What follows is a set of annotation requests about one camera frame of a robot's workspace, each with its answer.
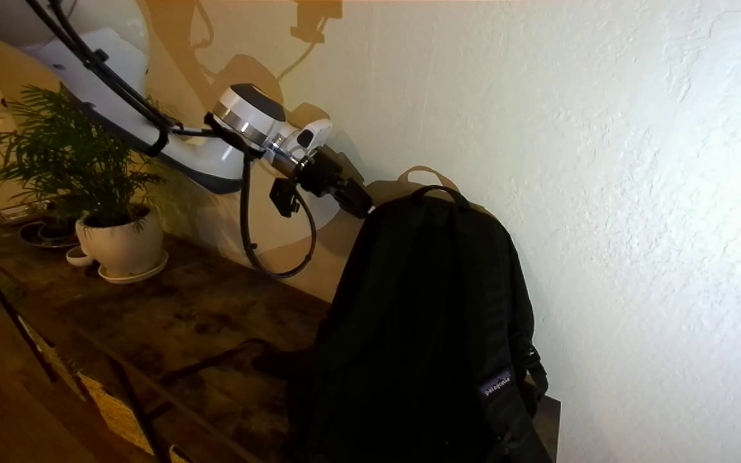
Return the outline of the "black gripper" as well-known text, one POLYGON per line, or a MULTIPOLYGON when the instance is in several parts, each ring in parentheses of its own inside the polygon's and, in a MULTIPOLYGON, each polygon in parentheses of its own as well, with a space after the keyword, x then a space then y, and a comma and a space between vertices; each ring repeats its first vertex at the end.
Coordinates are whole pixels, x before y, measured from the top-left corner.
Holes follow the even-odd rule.
POLYGON ((342 211, 366 220, 373 208, 373 199, 368 195, 363 178, 349 165, 349 159, 335 151, 327 138, 332 131, 328 118, 318 118, 306 124, 294 141, 301 146, 303 158, 295 168, 295 180, 303 191, 313 195, 328 193, 342 211))

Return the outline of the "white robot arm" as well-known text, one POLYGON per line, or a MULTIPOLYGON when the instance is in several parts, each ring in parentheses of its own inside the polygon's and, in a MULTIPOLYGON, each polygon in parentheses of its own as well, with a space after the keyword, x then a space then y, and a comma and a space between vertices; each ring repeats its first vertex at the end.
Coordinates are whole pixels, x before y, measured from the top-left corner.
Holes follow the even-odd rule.
POLYGON ((155 23, 143 0, 0 0, 0 41, 43 64, 97 120, 213 193, 238 193, 261 159, 269 202, 287 217, 299 193, 328 195, 351 217, 373 199, 328 151, 332 120, 295 124, 258 82, 232 82, 198 124, 155 87, 155 23))

